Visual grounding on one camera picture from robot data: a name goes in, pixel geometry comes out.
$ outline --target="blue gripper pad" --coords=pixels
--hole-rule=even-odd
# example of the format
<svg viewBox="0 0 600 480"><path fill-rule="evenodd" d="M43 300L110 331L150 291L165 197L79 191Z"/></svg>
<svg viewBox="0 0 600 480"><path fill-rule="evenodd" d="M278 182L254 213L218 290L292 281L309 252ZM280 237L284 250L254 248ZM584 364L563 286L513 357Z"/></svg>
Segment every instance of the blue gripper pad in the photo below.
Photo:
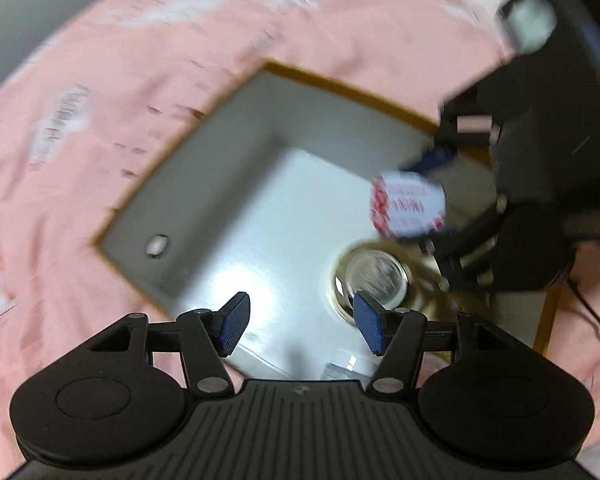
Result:
<svg viewBox="0 0 600 480"><path fill-rule="evenodd" d="M365 338L366 344L373 354L384 354L387 342L382 329L382 316L386 315L384 307L364 292L353 297L353 319Z"/></svg>
<svg viewBox="0 0 600 480"><path fill-rule="evenodd" d="M251 301L246 292L238 292L220 309L222 328L216 350L220 357L231 355L249 324Z"/></svg>
<svg viewBox="0 0 600 480"><path fill-rule="evenodd" d="M424 152L420 160L403 164L398 169L400 171L411 171L411 173L429 173L437 170L456 159L456 154L444 146L436 146L428 152Z"/></svg>

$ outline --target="robotic arm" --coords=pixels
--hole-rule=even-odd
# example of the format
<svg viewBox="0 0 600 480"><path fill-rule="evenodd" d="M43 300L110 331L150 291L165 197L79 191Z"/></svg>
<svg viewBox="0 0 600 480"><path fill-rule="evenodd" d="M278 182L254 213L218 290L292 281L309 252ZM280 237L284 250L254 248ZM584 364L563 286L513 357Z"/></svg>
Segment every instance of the robotic arm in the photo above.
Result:
<svg viewBox="0 0 600 480"><path fill-rule="evenodd" d="M498 190L464 230L417 240L451 290L545 288L600 239L600 0L511 0L502 18L517 56L444 103L430 154L490 148ZM129 314L14 394L27 463L12 478L591 478L573 458L594 407L569 374L478 316L432 322L364 292L353 311L382 356L366 390L249 380L238 394L220 358L247 294L171 323ZM452 364L416 389L426 351ZM153 352L180 353L186 388Z"/></svg>

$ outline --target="round hole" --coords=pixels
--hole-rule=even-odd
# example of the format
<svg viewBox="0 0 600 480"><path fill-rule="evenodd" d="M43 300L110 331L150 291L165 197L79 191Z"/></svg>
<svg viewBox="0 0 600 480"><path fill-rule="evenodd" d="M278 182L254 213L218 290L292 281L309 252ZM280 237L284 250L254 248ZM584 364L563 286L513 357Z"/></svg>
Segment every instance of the round hole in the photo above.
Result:
<svg viewBox="0 0 600 480"><path fill-rule="evenodd" d="M144 253L149 258L160 258L166 252L169 246L169 237L167 235L154 235L144 247Z"/></svg>

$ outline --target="pink fabric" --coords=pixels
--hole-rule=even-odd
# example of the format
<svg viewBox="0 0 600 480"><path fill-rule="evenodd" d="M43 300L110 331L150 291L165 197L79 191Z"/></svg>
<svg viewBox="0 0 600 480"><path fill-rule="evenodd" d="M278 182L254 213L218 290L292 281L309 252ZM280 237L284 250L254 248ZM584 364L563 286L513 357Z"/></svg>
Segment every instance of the pink fabric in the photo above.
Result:
<svg viewBox="0 0 600 480"><path fill-rule="evenodd" d="M582 246L571 272L578 290L600 316L600 245ZM565 286L546 356L580 380L596 405L596 418L585 446L600 441L600 326Z"/></svg>
<svg viewBox="0 0 600 480"><path fill-rule="evenodd" d="M164 319L91 242L192 109L270 57L435 118L504 59L499 1L100 0L50 38L0 88L0 478L24 380L129 312Z"/></svg>

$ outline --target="metal can lid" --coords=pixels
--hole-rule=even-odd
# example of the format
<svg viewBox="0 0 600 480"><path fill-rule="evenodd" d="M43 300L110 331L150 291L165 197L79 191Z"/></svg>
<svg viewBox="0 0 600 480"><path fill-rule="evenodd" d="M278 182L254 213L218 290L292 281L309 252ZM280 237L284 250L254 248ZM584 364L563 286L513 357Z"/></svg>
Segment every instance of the metal can lid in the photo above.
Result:
<svg viewBox="0 0 600 480"><path fill-rule="evenodd" d="M378 250L357 254L347 266L344 280L351 296L364 290L387 310L393 310L404 301L409 287L400 262Z"/></svg>

